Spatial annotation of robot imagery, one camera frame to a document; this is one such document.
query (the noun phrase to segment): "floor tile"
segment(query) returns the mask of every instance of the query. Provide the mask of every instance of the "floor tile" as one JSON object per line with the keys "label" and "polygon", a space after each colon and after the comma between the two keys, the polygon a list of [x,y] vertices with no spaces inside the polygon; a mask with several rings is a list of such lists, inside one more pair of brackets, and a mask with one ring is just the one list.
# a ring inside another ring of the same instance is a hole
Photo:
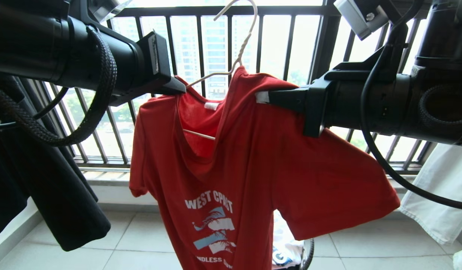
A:
{"label": "floor tile", "polygon": [[315,257],[339,257],[329,234],[315,237]]}
{"label": "floor tile", "polygon": [[[131,219],[135,215],[135,213],[129,212],[106,212],[105,214],[107,219],[109,219],[109,222],[111,222],[111,229],[107,233],[106,237],[85,244],[83,248],[115,249],[117,243],[119,243],[119,240],[131,222]],[[37,225],[24,238],[24,241],[38,244],[58,245],[56,239],[44,221]]]}
{"label": "floor tile", "polygon": [[453,255],[454,253],[462,250],[462,244],[458,241],[454,241],[451,245],[440,245],[446,254]]}
{"label": "floor tile", "polygon": [[0,270],[101,270],[111,254],[112,250],[66,252],[59,246],[21,242],[0,262]]}
{"label": "floor tile", "polygon": [[453,270],[449,256],[342,258],[346,270]]}
{"label": "floor tile", "polygon": [[182,270],[178,257],[170,252],[116,250],[104,270]]}
{"label": "floor tile", "polygon": [[340,258],[313,258],[308,270],[346,270]]}
{"label": "floor tile", "polygon": [[377,220],[333,232],[331,238],[341,257],[413,257],[445,255],[412,220]]}
{"label": "floor tile", "polygon": [[144,213],[136,214],[116,249],[174,252],[161,216]]}

